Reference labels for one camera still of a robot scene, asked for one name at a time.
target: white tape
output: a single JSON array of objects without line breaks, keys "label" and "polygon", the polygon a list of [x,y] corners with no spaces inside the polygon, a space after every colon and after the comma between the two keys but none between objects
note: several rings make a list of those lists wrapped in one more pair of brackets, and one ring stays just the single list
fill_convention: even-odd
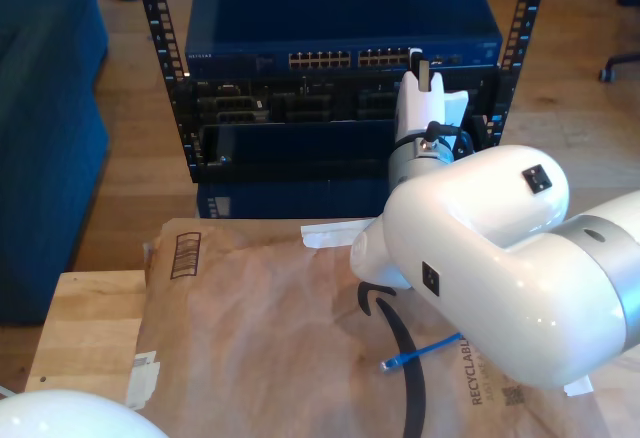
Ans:
[{"label": "white tape", "polygon": [[154,363],[155,351],[138,353],[133,360],[129,389],[127,390],[127,407],[141,410],[156,389],[160,363]]},{"label": "white tape", "polygon": [[591,385],[589,375],[585,375],[579,380],[565,385],[564,392],[567,394],[567,396],[578,396],[584,395],[585,393],[593,392],[593,386]]},{"label": "white tape", "polygon": [[369,226],[373,220],[373,218],[370,218],[367,220],[301,226],[300,233],[302,233],[302,241],[307,248],[351,246],[356,236]]},{"label": "white tape", "polygon": [[144,264],[151,263],[151,257],[153,256],[153,243],[142,244],[142,256],[144,257]]},{"label": "white tape", "polygon": [[0,386],[0,395],[4,395],[9,398],[10,396],[15,395],[15,393],[11,390],[6,389],[4,386]]}]

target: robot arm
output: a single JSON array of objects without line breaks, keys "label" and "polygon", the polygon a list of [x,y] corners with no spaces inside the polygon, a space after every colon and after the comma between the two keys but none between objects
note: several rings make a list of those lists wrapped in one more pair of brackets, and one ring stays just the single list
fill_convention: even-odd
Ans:
[{"label": "robot arm", "polygon": [[640,192],[562,223],[567,180],[538,150],[420,170],[354,242],[357,276],[415,288],[531,386],[566,385],[640,342]]}]

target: printed logo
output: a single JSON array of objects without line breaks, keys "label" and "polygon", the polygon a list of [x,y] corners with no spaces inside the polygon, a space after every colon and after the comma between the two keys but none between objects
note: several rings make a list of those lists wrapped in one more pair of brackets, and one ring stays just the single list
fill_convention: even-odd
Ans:
[{"label": "printed logo", "polygon": [[478,377],[476,376],[476,367],[473,363],[473,357],[471,356],[471,347],[465,338],[460,340],[460,351],[463,355],[462,359],[467,362],[464,365],[464,369],[467,375],[467,386],[469,387],[471,403],[473,405],[481,405],[482,394],[480,393],[480,385],[478,384]]},{"label": "printed logo", "polygon": [[182,233],[176,236],[176,252],[173,255],[171,279],[196,276],[200,257],[200,233]]}]

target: blue couch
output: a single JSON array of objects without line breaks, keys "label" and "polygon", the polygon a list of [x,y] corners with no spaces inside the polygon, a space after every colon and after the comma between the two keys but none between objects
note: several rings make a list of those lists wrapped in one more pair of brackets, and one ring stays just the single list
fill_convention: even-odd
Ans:
[{"label": "blue couch", "polygon": [[44,321],[107,150],[96,0],[0,0],[0,323]]}]

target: network switch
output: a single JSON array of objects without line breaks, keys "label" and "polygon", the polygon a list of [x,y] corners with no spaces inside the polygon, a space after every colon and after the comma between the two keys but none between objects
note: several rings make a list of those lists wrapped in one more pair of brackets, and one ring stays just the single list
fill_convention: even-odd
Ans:
[{"label": "network switch", "polygon": [[495,67],[502,38],[486,0],[193,0],[192,78],[235,80]]}]

